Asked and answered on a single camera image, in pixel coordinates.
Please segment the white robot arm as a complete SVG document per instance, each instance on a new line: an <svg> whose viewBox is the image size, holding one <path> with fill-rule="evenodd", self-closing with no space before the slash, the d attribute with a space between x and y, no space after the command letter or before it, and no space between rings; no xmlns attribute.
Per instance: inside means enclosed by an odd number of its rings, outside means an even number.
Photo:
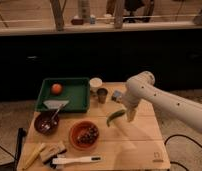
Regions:
<svg viewBox="0 0 202 171"><path fill-rule="evenodd" d="M126 83L126 91L122 95L122 103L127 109L127 121L131 122L141 99L166 110L202 134L202 104L165 92L154 86L155 77L149 71L130 77Z"/></svg>

